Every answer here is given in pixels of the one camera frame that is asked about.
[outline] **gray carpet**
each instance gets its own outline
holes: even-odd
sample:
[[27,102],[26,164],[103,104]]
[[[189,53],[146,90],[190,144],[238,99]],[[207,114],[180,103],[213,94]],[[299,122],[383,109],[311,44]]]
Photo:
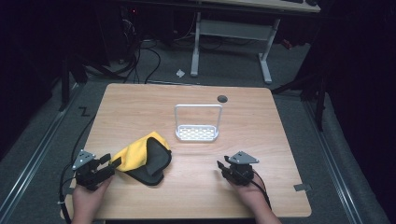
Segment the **gray carpet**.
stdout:
[[[158,70],[150,77],[149,83],[176,82],[217,86],[266,87],[274,89],[294,79],[309,46],[296,47],[291,50],[274,45],[268,58],[273,76],[273,84],[263,83],[261,69],[256,54],[242,52],[231,53],[221,45],[216,50],[202,50],[200,74],[190,77],[192,46],[175,46],[173,48],[159,44],[153,48],[161,55]],[[155,53],[142,49],[137,66],[140,83],[156,67],[159,61]],[[184,77],[177,77],[178,69],[186,72]],[[109,78],[90,76],[88,83],[70,105],[58,131],[54,133],[48,151],[34,172],[16,206],[10,208],[8,223],[62,223],[58,202],[60,173],[70,160],[71,151],[80,134],[97,111],[104,90],[108,83],[115,82]],[[134,73],[128,83],[137,82]],[[307,113],[304,103],[300,101],[297,91],[286,91],[275,95],[276,106],[282,119],[290,147],[296,160],[301,178],[312,189],[307,192],[311,203],[312,215],[307,218],[281,218],[283,223],[350,223],[345,207],[339,198],[337,188],[323,157],[322,143],[318,138],[315,125]],[[60,85],[53,90],[54,96],[34,115],[29,126],[19,141],[0,162],[2,181],[0,183],[0,201],[4,202],[14,184],[22,174],[27,162],[34,155],[44,134],[52,121],[59,115],[61,106]],[[361,223],[389,223],[382,208],[375,200],[367,181],[354,161],[347,143],[332,112],[330,100],[326,101],[324,113],[324,135],[336,158],[346,183],[352,191],[352,197],[361,211]],[[83,133],[77,149],[83,148],[89,129]],[[194,220],[194,223],[230,223],[221,220]]]

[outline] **desk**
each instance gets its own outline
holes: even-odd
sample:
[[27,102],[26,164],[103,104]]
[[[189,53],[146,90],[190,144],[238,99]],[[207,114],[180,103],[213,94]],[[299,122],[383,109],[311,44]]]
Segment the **desk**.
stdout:
[[[281,10],[286,9],[300,12],[320,12],[320,8],[318,6],[311,7],[306,2],[298,4],[280,0],[201,0],[200,3],[202,2],[221,3],[245,7],[266,7]],[[192,53],[191,75],[193,77],[198,76],[200,35],[228,36],[234,38],[265,41],[266,45],[262,50],[262,53],[259,54],[259,62],[262,67],[262,76],[264,78],[264,82],[271,84],[272,79],[266,60],[270,48],[274,42],[279,23],[280,19],[275,19],[273,25],[253,25],[227,21],[201,20],[201,13],[198,12],[195,25],[195,45]]]
[[[176,138],[175,105],[222,104],[219,137],[213,143],[183,143]],[[116,152],[157,131],[173,159],[164,180],[148,187],[116,172],[98,219],[252,217],[216,161],[239,150],[260,160],[262,176],[279,217],[308,217],[311,208],[271,92],[264,88],[110,84],[92,125],[85,150],[98,156]],[[71,197],[66,197],[71,216]]]

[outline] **hand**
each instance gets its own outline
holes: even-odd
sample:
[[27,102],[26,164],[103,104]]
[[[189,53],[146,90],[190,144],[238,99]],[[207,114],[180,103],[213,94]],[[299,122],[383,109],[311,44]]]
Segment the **hand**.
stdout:
[[73,224],[92,223],[112,179],[113,176],[105,180],[96,191],[76,185],[73,191]]
[[[254,174],[253,181],[258,184],[264,191],[266,191],[262,179],[257,174]],[[239,194],[239,198],[241,199],[242,203],[253,212],[256,218],[256,223],[280,223],[279,219],[272,212],[270,206],[265,201],[264,195],[262,194],[260,189],[257,188],[257,186],[251,183],[246,186],[239,186],[233,184],[230,181],[228,182]]]

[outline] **yellow cloth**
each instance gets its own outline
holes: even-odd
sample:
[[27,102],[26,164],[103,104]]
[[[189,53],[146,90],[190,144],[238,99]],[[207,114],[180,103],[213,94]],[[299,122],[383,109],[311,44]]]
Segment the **yellow cloth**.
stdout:
[[121,157],[121,165],[117,167],[119,171],[126,172],[134,170],[146,164],[148,158],[147,141],[150,137],[157,139],[164,147],[168,150],[170,149],[168,143],[162,136],[156,132],[149,133],[113,156],[111,161]]

